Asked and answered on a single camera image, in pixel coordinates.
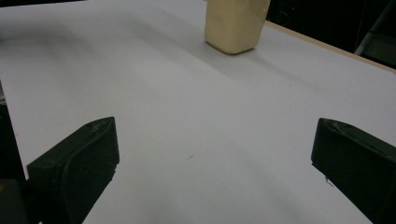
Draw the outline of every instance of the beige block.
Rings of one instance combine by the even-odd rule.
[[[270,0],[207,0],[205,40],[228,54],[254,48],[269,6]]]

